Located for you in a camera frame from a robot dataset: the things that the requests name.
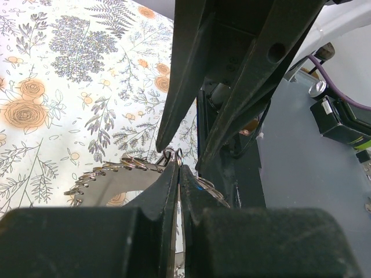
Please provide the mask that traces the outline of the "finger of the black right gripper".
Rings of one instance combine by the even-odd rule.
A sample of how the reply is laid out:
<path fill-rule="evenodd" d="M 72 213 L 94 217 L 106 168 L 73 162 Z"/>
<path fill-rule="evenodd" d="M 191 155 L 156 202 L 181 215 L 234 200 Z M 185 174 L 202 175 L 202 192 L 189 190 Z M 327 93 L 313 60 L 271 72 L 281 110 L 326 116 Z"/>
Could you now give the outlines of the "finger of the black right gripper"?
<path fill-rule="evenodd" d="M 176 1 L 169 90 L 156 140 L 163 151 L 203 84 L 215 17 L 215 1 Z"/>
<path fill-rule="evenodd" d="M 253 40 L 206 139 L 196 169 L 215 154 L 269 102 L 325 1 L 274 1 Z"/>

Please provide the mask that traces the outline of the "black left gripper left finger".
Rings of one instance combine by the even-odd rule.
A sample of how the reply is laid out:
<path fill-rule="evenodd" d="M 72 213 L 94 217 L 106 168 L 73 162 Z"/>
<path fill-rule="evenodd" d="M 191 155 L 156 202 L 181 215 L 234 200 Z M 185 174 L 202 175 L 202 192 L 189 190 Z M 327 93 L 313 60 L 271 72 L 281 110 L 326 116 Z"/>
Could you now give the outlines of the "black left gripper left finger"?
<path fill-rule="evenodd" d="M 122 207 L 19 208 L 1 219 L 2 277 L 172 277 L 177 163 Z"/>

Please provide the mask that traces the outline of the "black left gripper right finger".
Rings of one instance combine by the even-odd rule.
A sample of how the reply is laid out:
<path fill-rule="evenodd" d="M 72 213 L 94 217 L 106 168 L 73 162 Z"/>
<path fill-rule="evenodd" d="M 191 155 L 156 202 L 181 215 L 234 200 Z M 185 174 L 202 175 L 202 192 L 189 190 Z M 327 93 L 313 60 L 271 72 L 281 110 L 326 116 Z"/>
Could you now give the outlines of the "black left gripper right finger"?
<path fill-rule="evenodd" d="M 317 208 L 228 208 L 180 168 L 186 277 L 361 277 L 335 218 Z"/>

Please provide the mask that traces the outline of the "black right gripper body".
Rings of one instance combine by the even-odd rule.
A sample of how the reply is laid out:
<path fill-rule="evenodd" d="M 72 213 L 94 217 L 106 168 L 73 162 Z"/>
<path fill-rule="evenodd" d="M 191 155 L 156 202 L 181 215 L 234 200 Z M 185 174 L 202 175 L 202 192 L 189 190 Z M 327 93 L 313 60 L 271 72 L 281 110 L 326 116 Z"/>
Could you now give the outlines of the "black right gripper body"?
<path fill-rule="evenodd" d="M 232 85 L 252 41 L 261 30 L 261 16 L 255 12 L 223 14 L 203 12 L 202 22 L 211 17 L 211 37 L 202 89 L 208 94 L 222 83 Z"/>

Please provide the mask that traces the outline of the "large silver keyring with chain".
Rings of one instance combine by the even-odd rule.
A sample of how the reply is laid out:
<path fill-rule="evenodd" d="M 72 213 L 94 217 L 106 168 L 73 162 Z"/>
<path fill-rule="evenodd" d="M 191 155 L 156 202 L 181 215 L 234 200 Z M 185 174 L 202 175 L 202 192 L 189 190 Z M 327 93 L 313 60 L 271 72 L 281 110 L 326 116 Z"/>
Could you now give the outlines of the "large silver keyring with chain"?
<path fill-rule="evenodd" d="M 128 154 L 124 154 L 117 163 L 104 162 L 102 166 L 83 173 L 64 195 L 72 197 L 71 205 L 74 207 L 122 206 L 124 193 L 145 191 L 161 177 L 172 162 L 176 168 L 171 170 L 170 177 L 165 179 L 165 193 L 160 194 L 162 199 L 159 204 L 162 205 L 161 211 L 167 207 L 174 209 L 177 206 L 178 193 L 171 194 L 172 183 L 179 182 L 180 170 L 189 168 L 183 163 L 180 148 L 176 151 L 166 148 L 155 164 Z M 174 202 L 169 203 L 172 195 Z"/>

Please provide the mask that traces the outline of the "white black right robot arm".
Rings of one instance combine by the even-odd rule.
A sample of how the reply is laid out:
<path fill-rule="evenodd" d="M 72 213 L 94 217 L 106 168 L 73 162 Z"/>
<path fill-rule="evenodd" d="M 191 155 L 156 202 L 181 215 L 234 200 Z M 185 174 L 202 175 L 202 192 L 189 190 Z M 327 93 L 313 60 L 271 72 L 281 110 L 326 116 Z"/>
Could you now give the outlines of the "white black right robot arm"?
<path fill-rule="evenodd" d="M 204 170 L 268 105 L 290 67 L 369 24 L 369 1 L 176 1 L 157 151 L 169 145 L 207 81 L 224 85 L 226 95 L 198 156 L 197 170 Z"/>

